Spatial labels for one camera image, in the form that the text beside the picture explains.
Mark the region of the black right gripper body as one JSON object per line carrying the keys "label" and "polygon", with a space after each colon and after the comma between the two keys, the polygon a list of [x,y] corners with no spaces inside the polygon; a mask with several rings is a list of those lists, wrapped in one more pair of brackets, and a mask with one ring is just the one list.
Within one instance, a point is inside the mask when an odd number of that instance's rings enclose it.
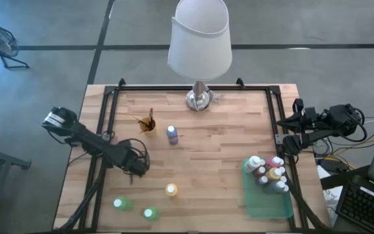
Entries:
{"label": "black right gripper body", "polygon": [[293,113],[296,115],[298,131],[315,129],[319,114],[314,107],[305,108],[303,100],[297,98],[293,103]]}

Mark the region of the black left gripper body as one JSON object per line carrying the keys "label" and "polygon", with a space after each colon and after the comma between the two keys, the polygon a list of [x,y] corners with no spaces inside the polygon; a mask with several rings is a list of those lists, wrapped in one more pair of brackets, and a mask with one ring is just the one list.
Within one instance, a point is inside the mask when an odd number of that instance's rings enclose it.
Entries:
{"label": "black left gripper body", "polygon": [[126,173],[142,177],[150,169],[150,156],[146,145],[138,139],[126,139],[117,143],[119,148],[117,167]]}

